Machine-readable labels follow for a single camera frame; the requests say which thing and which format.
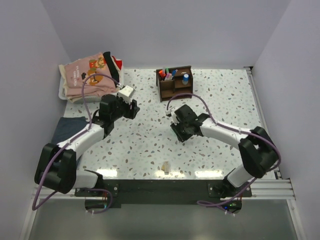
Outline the brown wooden desk organizer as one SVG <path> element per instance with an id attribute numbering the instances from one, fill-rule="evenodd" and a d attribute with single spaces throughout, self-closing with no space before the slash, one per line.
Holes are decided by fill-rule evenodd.
<path id="1" fill-rule="evenodd" d="M 169 67 L 168 69 L 169 73 L 172 73 L 173 70 L 177 70 L 177 73 L 172 80 L 161 80 L 159 71 L 162 69 L 155 70 L 156 86 L 160 102 L 168 101 L 177 94 L 192 94 L 194 92 L 194 78 L 191 65 Z M 184 74 L 189 74 L 187 85 L 182 84 Z"/>

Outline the blue grey sharpener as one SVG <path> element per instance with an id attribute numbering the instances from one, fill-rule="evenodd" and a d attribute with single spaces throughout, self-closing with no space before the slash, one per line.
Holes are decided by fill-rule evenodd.
<path id="1" fill-rule="evenodd" d="M 187 85 L 188 83 L 189 83 L 189 74 L 187 74 L 187 73 L 185 73 L 184 75 L 183 75 L 183 77 L 182 77 L 182 84 L 183 85 Z"/>

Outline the orange black highlighter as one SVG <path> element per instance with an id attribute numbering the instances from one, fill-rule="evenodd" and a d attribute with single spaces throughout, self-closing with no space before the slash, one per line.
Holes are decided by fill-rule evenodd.
<path id="1" fill-rule="evenodd" d="M 166 74 L 165 71 L 160 70 L 160 71 L 159 71 L 159 76 L 160 76 L 160 80 L 161 80 L 161 81 L 164 81 L 164 80 L 166 79 L 167 74 Z"/>

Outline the beige eraser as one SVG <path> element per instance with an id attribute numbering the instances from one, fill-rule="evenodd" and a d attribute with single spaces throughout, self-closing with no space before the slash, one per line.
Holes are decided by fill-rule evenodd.
<path id="1" fill-rule="evenodd" d="M 161 170 L 164 172 L 169 172 L 170 171 L 170 164 L 168 161 L 165 161 L 161 167 Z"/>

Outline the red clear pen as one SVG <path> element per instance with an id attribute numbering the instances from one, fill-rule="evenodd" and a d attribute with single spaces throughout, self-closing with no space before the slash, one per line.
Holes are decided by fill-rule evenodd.
<path id="1" fill-rule="evenodd" d="M 162 79 L 165 80 L 166 70 L 165 67 L 162 69 Z"/>

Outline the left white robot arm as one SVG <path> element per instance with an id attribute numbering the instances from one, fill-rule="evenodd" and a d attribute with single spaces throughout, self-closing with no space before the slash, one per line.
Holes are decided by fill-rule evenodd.
<path id="1" fill-rule="evenodd" d="M 78 170 L 78 161 L 93 145 L 105 139 L 121 118 L 133 120 L 140 111 L 135 99 L 122 93 L 107 94 L 99 108 L 86 120 L 83 117 L 61 118 L 56 128 L 59 137 L 46 144 L 40 155 L 34 182 L 67 194 L 72 189 L 86 189 L 92 196 L 104 190 L 102 175 L 92 170 Z"/>

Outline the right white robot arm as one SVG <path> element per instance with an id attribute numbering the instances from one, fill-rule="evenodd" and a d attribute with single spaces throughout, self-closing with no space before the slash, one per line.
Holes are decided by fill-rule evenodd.
<path id="1" fill-rule="evenodd" d="M 180 142 L 200 136 L 218 140 L 239 151 L 242 163 L 212 187 L 222 197 L 235 196 L 248 188 L 250 180 L 261 179 L 281 161 L 277 147 L 262 127 L 248 129 L 222 124 L 209 113 L 197 115 L 187 104 L 178 109 L 168 108 L 165 114 L 172 118 L 170 127 Z"/>

